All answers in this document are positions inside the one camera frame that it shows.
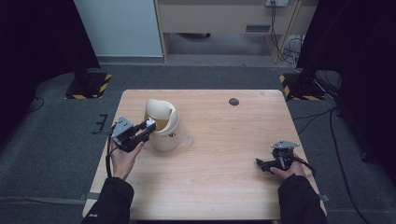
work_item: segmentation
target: black curtain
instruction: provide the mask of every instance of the black curtain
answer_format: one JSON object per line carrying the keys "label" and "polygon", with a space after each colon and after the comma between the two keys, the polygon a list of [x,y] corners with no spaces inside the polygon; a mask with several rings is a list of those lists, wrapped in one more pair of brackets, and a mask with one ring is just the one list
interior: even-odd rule
{"label": "black curtain", "polygon": [[341,75],[336,100],[344,118],[363,150],[396,184],[396,162],[390,156],[396,134],[395,28],[396,1],[320,0],[298,67]]}
{"label": "black curtain", "polygon": [[73,0],[0,0],[0,143],[40,82],[92,67],[99,63]]}

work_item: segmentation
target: white power outlet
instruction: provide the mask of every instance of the white power outlet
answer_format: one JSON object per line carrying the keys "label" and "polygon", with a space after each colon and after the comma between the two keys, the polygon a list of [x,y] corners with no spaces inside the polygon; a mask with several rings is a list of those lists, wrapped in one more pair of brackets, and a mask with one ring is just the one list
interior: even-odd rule
{"label": "white power outlet", "polygon": [[267,0],[265,3],[266,6],[272,7],[275,3],[277,7],[286,7],[288,5],[289,0]]}

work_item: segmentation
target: white container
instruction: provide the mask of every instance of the white container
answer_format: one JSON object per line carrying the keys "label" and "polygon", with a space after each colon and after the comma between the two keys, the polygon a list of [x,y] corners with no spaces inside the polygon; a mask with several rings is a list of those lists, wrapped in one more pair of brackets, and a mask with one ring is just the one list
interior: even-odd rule
{"label": "white container", "polygon": [[146,102],[144,119],[151,117],[157,122],[157,129],[150,134],[149,144],[159,151],[169,151],[179,144],[179,115],[175,107],[166,101],[149,99]]}

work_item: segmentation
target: hazard tape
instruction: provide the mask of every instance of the hazard tape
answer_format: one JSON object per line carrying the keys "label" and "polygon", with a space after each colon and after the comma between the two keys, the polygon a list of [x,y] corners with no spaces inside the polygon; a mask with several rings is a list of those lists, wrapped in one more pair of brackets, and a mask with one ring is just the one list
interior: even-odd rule
{"label": "hazard tape", "polygon": [[279,79],[280,82],[282,83],[283,91],[285,92],[286,95],[286,100],[310,100],[310,101],[324,100],[324,97],[316,97],[309,95],[296,97],[293,95],[293,92],[290,91],[290,88],[285,81],[285,77],[282,75],[279,77]]}
{"label": "hazard tape", "polygon": [[76,99],[76,100],[83,100],[83,99],[95,99],[95,98],[101,98],[103,94],[105,93],[105,90],[107,88],[108,82],[110,81],[111,75],[107,74],[105,79],[102,82],[102,86],[96,94],[91,94],[91,95],[86,95],[86,94],[72,94],[72,95],[66,95],[66,99]]}

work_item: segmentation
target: table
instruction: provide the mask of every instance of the table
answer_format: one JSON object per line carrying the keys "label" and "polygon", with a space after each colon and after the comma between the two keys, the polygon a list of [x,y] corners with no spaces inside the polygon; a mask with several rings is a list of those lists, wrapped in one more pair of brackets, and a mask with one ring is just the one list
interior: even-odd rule
{"label": "table", "polygon": [[[173,104],[194,141],[168,152],[143,148],[127,178],[135,192],[131,219],[280,219],[282,180],[262,172],[255,159],[271,161],[270,146],[280,139],[300,143],[281,91],[129,90],[114,120],[142,121],[150,98]],[[239,105],[230,105],[232,98]],[[303,147],[295,152],[306,160]],[[105,182],[105,155],[106,146],[91,192],[99,193]],[[318,191],[312,175],[308,179]],[[94,202],[87,200],[84,216]]]}
{"label": "table", "polygon": [[290,35],[305,35],[318,0],[289,0],[277,7],[274,31],[277,47],[271,38],[273,9],[263,0],[155,0],[157,20],[167,61],[173,33],[262,34],[274,63],[278,52],[287,47]]}

